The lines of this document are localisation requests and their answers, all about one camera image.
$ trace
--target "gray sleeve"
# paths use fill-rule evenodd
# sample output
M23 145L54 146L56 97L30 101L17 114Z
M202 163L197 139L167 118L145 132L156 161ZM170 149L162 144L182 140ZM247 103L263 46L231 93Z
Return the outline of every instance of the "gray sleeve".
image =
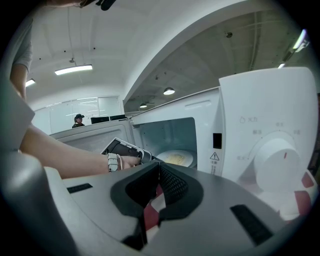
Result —
M17 51L14 60L13 65L16 64L22 64L26 67L27 72L29 73L30 65L32 62L32 45L31 45L31 27L28 31L28 33L25 35L22 44Z

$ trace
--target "ceiling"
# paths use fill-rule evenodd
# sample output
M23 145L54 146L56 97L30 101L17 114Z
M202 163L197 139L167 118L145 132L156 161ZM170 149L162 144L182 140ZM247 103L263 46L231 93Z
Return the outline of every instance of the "ceiling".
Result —
M124 106L125 112L147 110L219 86L219 78L259 69L277 68L301 30L276 10L238 16L194 36L164 59ZM312 66L311 46L293 55L290 66ZM166 87L175 93L164 95Z
M109 11L84 7L36 11L32 24L33 61L27 101L87 84L123 85L121 70L128 47L159 0L117 0ZM56 76L54 71L92 64L93 72Z

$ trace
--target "cap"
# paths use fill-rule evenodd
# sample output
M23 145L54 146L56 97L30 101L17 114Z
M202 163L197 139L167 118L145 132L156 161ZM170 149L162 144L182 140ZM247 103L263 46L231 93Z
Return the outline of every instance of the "cap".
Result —
M78 118L84 118L85 116L84 115L81 115L81 114L77 114L74 119L78 119Z

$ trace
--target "bracelet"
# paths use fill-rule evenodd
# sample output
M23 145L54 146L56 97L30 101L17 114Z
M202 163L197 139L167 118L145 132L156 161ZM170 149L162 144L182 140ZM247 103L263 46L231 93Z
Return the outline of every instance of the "bracelet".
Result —
M120 171L123 169L123 166L122 166L122 159L121 159L121 156L119 154L116 154L117 157L119 157L120 159Z

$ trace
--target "white appliance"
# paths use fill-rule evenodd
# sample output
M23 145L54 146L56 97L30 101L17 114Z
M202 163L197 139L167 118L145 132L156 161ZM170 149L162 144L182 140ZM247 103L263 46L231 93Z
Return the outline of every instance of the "white appliance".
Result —
M232 180L279 211L309 173L318 127L314 77L305 67L286 67L231 75L219 82L220 87L129 120L52 137L95 152L114 137L153 156L170 150L195 152L197 170Z

